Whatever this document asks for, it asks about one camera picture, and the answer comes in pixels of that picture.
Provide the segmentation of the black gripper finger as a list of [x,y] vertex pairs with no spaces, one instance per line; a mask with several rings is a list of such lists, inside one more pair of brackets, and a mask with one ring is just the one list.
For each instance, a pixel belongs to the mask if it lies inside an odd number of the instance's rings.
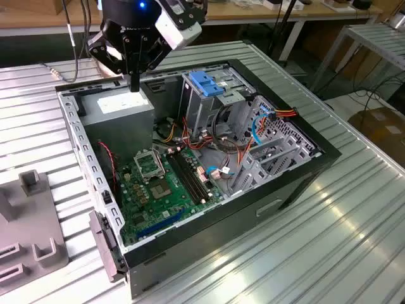
[[148,70],[154,70],[167,55],[168,44],[162,37],[153,40],[152,37],[143,35],[140,38],[139,49],[133,57],[135,60],[132,74],[133,92],[139,92],[140,76]]
[[[129,90],[133,91],[133,67],[126,37],[119,31],[103,32],[91,36],[87,40],[90,55],[115,74],[122,74],[127,81]],[[111,44],[121,55],[121,58],[108,52],[107,44]]]

